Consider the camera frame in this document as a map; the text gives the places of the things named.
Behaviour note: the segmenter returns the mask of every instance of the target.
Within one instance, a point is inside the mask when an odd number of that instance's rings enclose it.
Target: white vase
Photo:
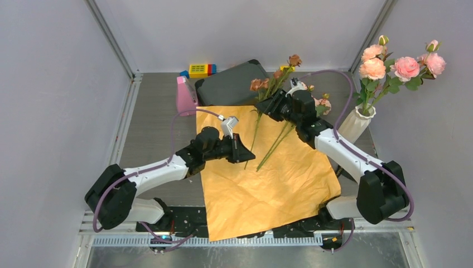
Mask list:
[[[376,109],[371,106],[368,110],[370,115],[363,116],[358,111],[358,109],[362,107],[363,104],[356,106],[355,109],[348,114],[339,128],[339,133],[351,143],[354,143],[361,136],[371,122],[371,119],[376,115]]]

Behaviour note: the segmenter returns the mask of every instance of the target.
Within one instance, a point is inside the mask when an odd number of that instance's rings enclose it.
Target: white wall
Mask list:
[[[443,41],[445,72],[417,92],[384,97],[370,125],[382,159],[403,167],[428,267],[473,262],[472,13],[471,1],[401,0],[380,32],[395,57],[418,56],[425,42]]]
[[[0,2],[0,267],[70,267],[128,77],[83,0]]]
[[[129,63],[145,73],[189,64],[226,69],[258,59],[279,68],[349,68],[384,0],[97,0]]]

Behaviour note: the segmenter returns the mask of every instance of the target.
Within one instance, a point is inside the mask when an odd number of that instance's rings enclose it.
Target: kraft paper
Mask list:
[[[233,129],[250,149],[257,113],[253,106],[200,107],[239,120]],[[223,133],[215,116],[197,112],[197,132],[213,126]],[[201,172],[210,241],[267,231],[317,215],[321,203],[340,195],[340,184],[327,156],[309,147],[293,130],[271,158],[256,167],[279,135],[284,122],[263,115],[253,153],[256,159],[231,164],[207,161]]]

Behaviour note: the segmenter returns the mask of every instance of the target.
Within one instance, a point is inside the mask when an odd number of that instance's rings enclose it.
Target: white cable tray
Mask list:
[[[94,238],[94,247],[170,247],[175,244],[151,244],[150,234],[111,234]],[[173,240],[181,237],[172,236]],[[192,237],[182,247],[262,247],[262,246],[322,246],[322,234],[315,233],[314,237],[274,238],[272,234],[265,234],[259,238],[230,238],[210,242],[208,238]]]

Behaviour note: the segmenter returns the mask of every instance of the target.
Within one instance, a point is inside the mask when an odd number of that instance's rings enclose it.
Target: pink bottle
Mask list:
[[[187,77],[180,76],[177,78],[177,94],[176,107],[178,112],[195,109],[199,106],[197,100],[197,93],[192,85],[189,83]],[[181,114],[181,116],[190,116],[195,114],[195,111]]]

